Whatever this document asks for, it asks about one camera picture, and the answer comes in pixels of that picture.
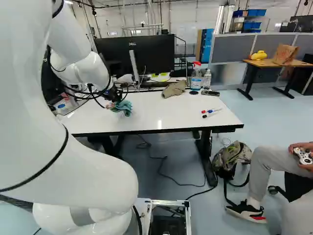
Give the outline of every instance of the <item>game controller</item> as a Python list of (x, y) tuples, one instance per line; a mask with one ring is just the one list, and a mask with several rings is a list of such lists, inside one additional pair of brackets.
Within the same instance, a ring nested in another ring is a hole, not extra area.
[(309, 149), (303, 149), (303, 148), (294, 148), (293, 152), (295, 155), (299, 157), (300, 164), (303, 165), (309, 165), (313, 164), (313, 159), (310, 155), (310, 150)]

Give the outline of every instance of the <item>person's leg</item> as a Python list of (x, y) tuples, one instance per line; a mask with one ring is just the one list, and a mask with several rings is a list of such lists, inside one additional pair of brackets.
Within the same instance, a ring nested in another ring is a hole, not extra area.
[(301, 169), (298, 162), (298, 157), (290, 154), (287, 148), (257, 147), (251, 159), (248, 198), (235, 207), (227, 206), (226, 210), (249, 221), (266, 223), (266, 218), (263, 217), (263, 208), (260, 204), (267, 191), (271, 170), (286, 171), (313, 178), (313, 173)]
[(313, 191), (283, 208), (282, 235), (313, 234)]
[(299, 158), (286, 149), (271, 146), (257, 147), (252, 155), (249, 179), (249, 197), (261, 202), (267, 191), (271, 170), (286, 171), (313, 178), (313, 173), (298, 166)]

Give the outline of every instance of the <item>white robotic arm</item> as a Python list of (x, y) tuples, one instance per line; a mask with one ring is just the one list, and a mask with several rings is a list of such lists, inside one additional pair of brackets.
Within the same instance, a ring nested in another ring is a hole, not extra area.
[[(62, 7), (62, 1), (55, 4)], [(53, 18), (48, 45), (53, 49), (49, 61), (53, 72), (68, 84), (92, 83), (105, 97), (120, 101), (121, 95), (109, 79), (109, 73), (99, 54), (91, 51), (88, 38), (83, 33), (68, 6)]]
[[(51, 9), (51, 0), (6, 1), (0, 8), (0, 193), (34, 202), (36, 221), (52, 234), (121, 235), (138, 194), (136, 173), (126, 162), (81, 145), (48, 109), (40, 87), (47, 38), (56, 69), (73, 67), (64, 80), (105, 87), (107, 71), (97, 65), (67, 6), (53, 19), (63, 27), (51, 24)], [(92, 65), (83, 62), (90, 58)]]

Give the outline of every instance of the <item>black sneaker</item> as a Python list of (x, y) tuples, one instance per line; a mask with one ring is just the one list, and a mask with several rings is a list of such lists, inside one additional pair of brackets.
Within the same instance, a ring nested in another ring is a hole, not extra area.
[(241, 201), (241, 203), (236, 206), (226, 206), (226, 211), (234, 216), (251, 222), (260, 224), (267, 223), (266, 218), (263, 216), (264, 208), (261, 207), (257, 210), (253, 206), (247, 205), (246, 200)]

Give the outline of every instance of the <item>white sock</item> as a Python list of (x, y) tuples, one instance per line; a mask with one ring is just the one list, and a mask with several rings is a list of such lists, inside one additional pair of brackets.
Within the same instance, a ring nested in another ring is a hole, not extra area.
[(248, 197), (246, 200), (246, 204), (253, 206), (257, 210), (259, 210), (261, 207), (261, 202), (255, 200), (253, 197)]

